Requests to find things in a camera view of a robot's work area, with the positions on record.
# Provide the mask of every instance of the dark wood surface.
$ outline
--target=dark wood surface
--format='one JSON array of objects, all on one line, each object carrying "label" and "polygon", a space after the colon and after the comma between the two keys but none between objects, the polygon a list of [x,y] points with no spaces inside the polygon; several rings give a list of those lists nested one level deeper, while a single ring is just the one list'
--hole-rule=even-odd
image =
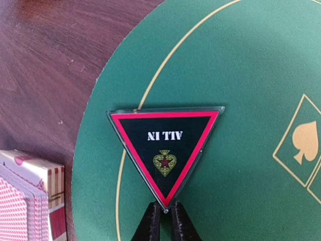
[{"label": "dark wood surface", "polygon": [[66,219],[77,133],[97,77],[162,0],[1,0],[0,148],[66,166]]}]

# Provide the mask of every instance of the red triangle border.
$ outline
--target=red triangle border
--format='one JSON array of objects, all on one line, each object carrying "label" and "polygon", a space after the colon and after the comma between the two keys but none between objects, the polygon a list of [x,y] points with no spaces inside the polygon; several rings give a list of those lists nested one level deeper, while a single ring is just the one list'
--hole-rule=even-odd
[{"label": "red triangle border", "polygon": [[[145,178],[148,180],[150,186],[154,190],[155,194],[158,196],[160,201],[163,203],[165,207],[168,207],[172,199],[174,198],[175,194],[177,193],[179,187],[181,186],[182,182],[186,178],[189,170],[191,169],[194,161],[196,160],[198,154],[200,153],[208,135],[210,134],[214,123],[217,120],[217,117],[219,116],[220,112],[218,110],[216,111],[184,111],[184,112],[155,112],[155,113],[113,113],[111,114],[111,118],[113,122],[115,123],[116,127],[118,128],[118,131],[125,141],[125,144],[127,145],[129,151],[135,158],[139,168],[141,169],[142,173],[144,174]],[[139,157],[137,151],[135,150],[133,144],[131,143],[129,137],[127,136],[124,128],[122,127],[120,123],[120,119],[143,119],[143,118],[188,118],[188,117],[210,117],[199,141],[197,142],[191,156],[189,157],[185,167],[183,168],[181,174],[179,175],[177,181],[175,182],[173,188],[169,192],[167,197],[164,197],[156,183],[154,182],[153,178],[149,174],[147,168],[145,167],[144,163],[142,162],[141,158]]]}]

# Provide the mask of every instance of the diamond-shaped outline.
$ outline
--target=diamond-shaped outline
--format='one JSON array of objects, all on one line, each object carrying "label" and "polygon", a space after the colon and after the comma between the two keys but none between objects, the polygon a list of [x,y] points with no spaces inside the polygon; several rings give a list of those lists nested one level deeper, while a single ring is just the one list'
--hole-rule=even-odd
[{"label": "diamond-shaped outline", "polygon": [[308,180],[307,180],[306,183],[304,183],[298,176],[296,176],[296,175],[276,156],[277,152],[279,151],[280,147],[282,146],[285,138],[287,137],[287,135],[288,135],[288,133],[289,133],[289,131],[290,131],[292,125],[293,125],[293,122],[294,122],[294,120],[295,120],[295,118],[296,118],[296,116],[297,116],[297,114],[298,114],[298,112],[299,112],[299,110],[300,110],[300,108],[301,108],[301,106],[302,106],[302,103],[303,103],[304,99],[306,99],[307,101],[309,101],[310,104],[317,110],[317,112],[319,112],[319,114],[321,114],[321,111],[319,110],[319,108],[310,100],[309,97],[307,97],[306,94],[303,94],[303,96],[302,96],[302,98],[301,98],[301,100],[300,100],[300,102],[299,102],[299,105],[298,105],[297,108],[296,108],[296,111],[295,111],[295,113],[294,113],[294,115],[293,115],[293,118],[292,118],[289,126],[287,127],[287,129],[286,129],[286,131],[285,131],[285,133],[284,133],[284,135],[283,135],[280,143],[278,144],[278,146],[276,147],[275,151],[273,152],[273,158],[274,158],[286,171],[288,171],[288,173],[290,173],[290,175],[291,175],[292,177],[294,177],[303,187],[307,187],[308,183],[309,183],[311,180],[313,180],[313,179],[315,178],[315,176],[316,176],[316,175],[314,175],[314,174],[316,173],[316,170],[317,170],[317,168],[319,167],[319,164],[320,164],[320,161],[321,161],[321,156],[320,156],[319,160],[317,161],[317,163],[316,163],[313,171],[311,172],[311,175],[309,176],[309,178],[308,178]]},{"label": "diamond-shaped outline", "polygon": [[318,166],[316,172],[314,173],[314,175],[313,175],[313,177],[312,177],[312,179],[311,179],[311,181],[310,181],[310,183],[309,183],[309,185],[307,186],[306,189],[307,189],[307,191],[312,195],[312,197],[314,197],[314,199],[321,204],[321,200],[320,200],[320,199],[315,195],[315,193],[312,192],[312,190],[310,189],[310,187],[311,187],[314,179],[316,178],[317,174],[319,173],[320,168],[321,168],[321,165]]}]

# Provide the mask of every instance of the playing card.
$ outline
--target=playing card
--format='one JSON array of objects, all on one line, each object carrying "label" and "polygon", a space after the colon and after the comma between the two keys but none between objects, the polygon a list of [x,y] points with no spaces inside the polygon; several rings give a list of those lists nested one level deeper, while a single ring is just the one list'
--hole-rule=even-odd
[{"label": "playing card", "polygon": [[28,241],[25,196],[1,177],[0,210],[0,240]]},{"label": "playing card", "polygon": [[48,227],[48,216],[45,217],[42,212],[42,207],[48,203],[48,196],[39,188],[35,187],[33,184],[28,182],[27,180],[19,177],[6,167],[2,167],[3,172],[7,175],[12,176],[12,178],[19,183],[20,186],[25,187],[28,191],[30,191],[33,195],[34,199],[34,214],[35,214],[35,230],[36,230],[36,239],[41,241],[48,241],[48,231],[44,230]]},{"label": "playing card", "polygon": [[25,201],[27,203],[28,238],[29,240],[40,240],[38,234],[36,233],[35,200],[32,192],[20,183],[19,177],[14,175],[10,170],[8,170],[4,166],[0,166],[0,176],[25,195]]},{"label": "playing card", "polygon": [[38,191],[34,193],[35,199],[40,200],[41,214],[37,218],[40,219],[41,240],[66,241],[64,166],[17,150],[0,150],[0,164],[4,163],[9,170],[41,191],[40,197],[36,194]]}]

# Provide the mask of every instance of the red star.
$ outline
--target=red star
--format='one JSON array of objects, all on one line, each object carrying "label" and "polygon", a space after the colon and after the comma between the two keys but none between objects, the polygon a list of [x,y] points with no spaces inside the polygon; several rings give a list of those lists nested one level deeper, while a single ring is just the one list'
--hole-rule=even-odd
[{"label": "red star", "polygon": [[166,159],[166,157],[164,157],[164,159],[162,160],[162,166],[161,167],[168,167],[169,168],[169,161]]}]

